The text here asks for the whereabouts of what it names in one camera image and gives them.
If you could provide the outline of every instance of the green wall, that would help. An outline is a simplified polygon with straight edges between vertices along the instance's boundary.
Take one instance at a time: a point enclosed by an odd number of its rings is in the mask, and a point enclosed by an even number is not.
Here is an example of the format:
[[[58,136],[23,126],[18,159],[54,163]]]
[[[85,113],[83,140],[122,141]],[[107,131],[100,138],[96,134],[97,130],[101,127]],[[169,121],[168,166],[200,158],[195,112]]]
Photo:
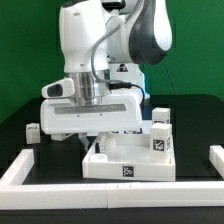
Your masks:
[[[58,13],[64,0],[0,1],[0,122],[63,77]],[[150,94],[212,94],[224,100],[224,1],[168,0],[174,44],[142,66]]]
[[[168,0],[168,8],[173,49],[165,63],[143,66],[147,91],[174,94],[169,73],[177,94],[224,100],[224,1]]]

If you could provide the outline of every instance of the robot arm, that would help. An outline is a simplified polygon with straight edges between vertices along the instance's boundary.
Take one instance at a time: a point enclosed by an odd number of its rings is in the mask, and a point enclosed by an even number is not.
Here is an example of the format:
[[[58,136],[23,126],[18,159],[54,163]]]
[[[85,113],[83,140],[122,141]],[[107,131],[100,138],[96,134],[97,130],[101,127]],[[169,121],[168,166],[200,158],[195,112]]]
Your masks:
[[[115,15],[113,7],[125,10],[125,2],[132,12]],[[60,39],[66,78],[42,90],[47,98],[41,106],[42,130],[46,134],[139,130],[141,95],[108,89],[107,56],[115,63],[160,62],[172,42],[166,0],[73,0],[61,8]]]
[[[133,3],[128,1],[129,12]],[[167,15],[166,0],[143,0],[135,15],[125,24],[124,16],[112,17],[107,29],[120,25],[118,32],[108,38],[108,54],[115,63],[157,64],[168,53],[172,32]]]
[[[104,12],[101,2],[107,10],[120,7],[123,10],[127,8],[126,12],[134,10],[134,13],[126,18],[112,16],[107,21],[105,15],[108,14]],[[94,44],[118,26],[120,29],[106,38],[108,45],[106,41],[102,41],[97,49],[97,71],[108,69],[107,54],[115,63],[156,64],[163,59],[172,44],[166,0],[101,2],[75,0],[61,8],[60,37],[66,73],[90,72]]]

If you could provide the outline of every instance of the black tag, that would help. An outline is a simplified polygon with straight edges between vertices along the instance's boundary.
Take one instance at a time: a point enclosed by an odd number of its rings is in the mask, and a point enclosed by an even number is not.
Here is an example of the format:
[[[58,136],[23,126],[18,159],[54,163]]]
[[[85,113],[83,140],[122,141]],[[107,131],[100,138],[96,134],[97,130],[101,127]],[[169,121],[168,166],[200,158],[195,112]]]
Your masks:
[[[123,177],[134,177],[134,167],[123,166]]]
[[[120,64],[119,68],[117,69],[117,72],[128,72],[128,69],[125,64]]]
[[[164,151],[165,145],[163,140],[153,139],[153,150]]]

